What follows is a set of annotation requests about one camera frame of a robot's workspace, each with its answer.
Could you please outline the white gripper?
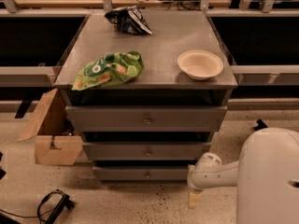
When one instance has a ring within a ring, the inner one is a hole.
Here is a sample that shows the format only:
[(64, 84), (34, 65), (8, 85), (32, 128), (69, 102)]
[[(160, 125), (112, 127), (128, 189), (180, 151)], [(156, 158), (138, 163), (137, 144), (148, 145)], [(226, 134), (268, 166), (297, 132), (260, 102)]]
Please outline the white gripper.
[(195, 165), (188, 166), (187, 184), (192, 189), (188, 194), (188, 207), (194, 209), (200, 201), (204, 189), (216, 188), (218, 171), (222, 160), (214, 153), (207, 152), (202, 155)]

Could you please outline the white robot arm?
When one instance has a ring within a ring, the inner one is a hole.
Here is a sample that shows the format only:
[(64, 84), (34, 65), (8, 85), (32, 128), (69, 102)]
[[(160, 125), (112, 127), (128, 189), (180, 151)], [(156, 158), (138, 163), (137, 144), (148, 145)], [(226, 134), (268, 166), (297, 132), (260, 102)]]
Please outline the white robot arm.
[(189, 169), (195, 192), (237, 187), (237, 224), (299, 224), (299, 132), (264, 128), (245, 141), (238, 161), (208, 152)]

